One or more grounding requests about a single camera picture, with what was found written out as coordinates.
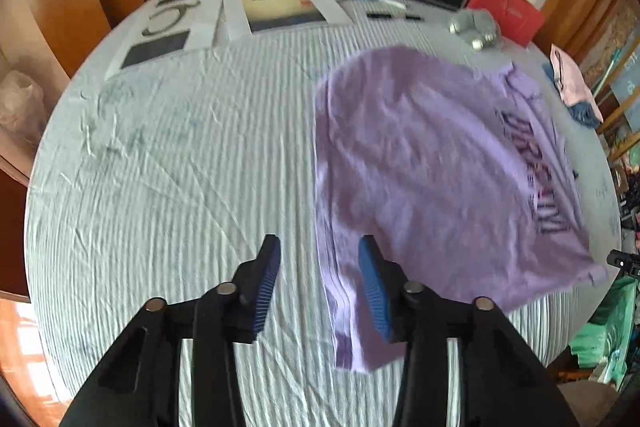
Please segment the purple printed t-shirt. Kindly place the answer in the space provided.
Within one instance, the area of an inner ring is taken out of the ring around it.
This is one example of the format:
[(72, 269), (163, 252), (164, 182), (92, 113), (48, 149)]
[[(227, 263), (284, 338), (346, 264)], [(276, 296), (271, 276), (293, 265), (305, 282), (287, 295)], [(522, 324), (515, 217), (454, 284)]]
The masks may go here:
[(375, 330), (361, 237), (439, 296), (511, 312), (600, 284), (574, 170), (540, 83), (406, 46), (350, 58), (318, 86), (317, 251), (339, 369), (404, 353)]

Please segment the pink and blue clothes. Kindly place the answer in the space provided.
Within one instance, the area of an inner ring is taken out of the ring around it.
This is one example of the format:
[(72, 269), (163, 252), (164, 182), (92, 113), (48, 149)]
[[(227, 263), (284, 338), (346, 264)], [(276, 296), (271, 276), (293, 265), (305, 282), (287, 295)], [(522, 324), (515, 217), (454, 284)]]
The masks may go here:
[(552, 44), (549, 60), (542, 65), (542, 69), (574, 121), (596, 130), (602, 124), (603, 117), (575, 61)]

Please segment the striped white bed sheet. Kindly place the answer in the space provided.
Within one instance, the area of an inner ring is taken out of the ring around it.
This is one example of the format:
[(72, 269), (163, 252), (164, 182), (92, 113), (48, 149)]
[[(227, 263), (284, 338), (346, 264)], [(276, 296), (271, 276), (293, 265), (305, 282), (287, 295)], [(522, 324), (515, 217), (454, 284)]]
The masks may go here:
[(91, 53), (56, 104), (30, 175), (25, 263), (53, 387), (71, 398), (152, 297), (171, 303), (229, 280), (268, 233), (282, 263), (265, 330), (236, 350), (252, 426), (387, 426), (401, 366), (333, 365), (314, 237), (314, 85), (362, 50), (404, 44), (484, 70), (515, 63), (540, 83), (577, 171), (590, 251), (620, 247), (614, 184), (597, 135), (570, 118), (532, 46), (475, 53), (450, 15), (265, 32), (107, 67), (133, 20)]

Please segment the grey plush bunny toy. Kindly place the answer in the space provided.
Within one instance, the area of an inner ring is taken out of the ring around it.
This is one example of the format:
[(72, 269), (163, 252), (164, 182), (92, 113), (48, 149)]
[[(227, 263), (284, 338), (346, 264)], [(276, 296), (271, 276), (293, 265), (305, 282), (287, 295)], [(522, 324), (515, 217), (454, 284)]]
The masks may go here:
[(460, 10), (450, 18), (448, 29), (475, 51), (494, 48), (501, 38), (499, 25), (485, 9)]

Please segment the red paper bag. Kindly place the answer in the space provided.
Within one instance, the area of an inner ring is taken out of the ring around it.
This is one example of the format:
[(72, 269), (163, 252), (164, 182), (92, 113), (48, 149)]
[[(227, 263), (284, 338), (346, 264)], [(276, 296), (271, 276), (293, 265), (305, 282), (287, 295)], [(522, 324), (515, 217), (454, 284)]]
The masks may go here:
[(471, 10), (486, 10), (509, 40), (526, 48), (544, 24), (544, 16), (527, 0), (469, 0)]

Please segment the small white hook poster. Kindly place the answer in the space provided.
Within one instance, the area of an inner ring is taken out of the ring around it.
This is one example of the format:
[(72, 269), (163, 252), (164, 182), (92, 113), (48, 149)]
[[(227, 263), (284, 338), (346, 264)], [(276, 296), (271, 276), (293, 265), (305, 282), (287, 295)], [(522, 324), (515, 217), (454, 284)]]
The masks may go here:
[(154, 0), (122, 40), (105, 78), (168, 54), (209, 48), (221, 7), (222, 0)]

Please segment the black pen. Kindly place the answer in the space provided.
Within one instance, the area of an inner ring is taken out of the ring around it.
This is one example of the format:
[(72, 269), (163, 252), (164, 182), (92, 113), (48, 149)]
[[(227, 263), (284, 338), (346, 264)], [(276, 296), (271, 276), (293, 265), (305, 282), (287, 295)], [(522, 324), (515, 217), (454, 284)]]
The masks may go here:
[(423, 17), (420, 15), (378, 12), (367, 12), (366, 17), (368, 20), (413, 20), (414, 22), (422, 22), (423, 20)]

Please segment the large poster with yellow centre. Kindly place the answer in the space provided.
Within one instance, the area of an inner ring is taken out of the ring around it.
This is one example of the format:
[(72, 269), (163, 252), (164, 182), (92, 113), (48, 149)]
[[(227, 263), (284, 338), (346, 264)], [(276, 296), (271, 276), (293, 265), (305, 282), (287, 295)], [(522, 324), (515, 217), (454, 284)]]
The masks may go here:
[(230, 41), (265, 31), (352, 23), (336, 0), (222, 0), (222, 12)]

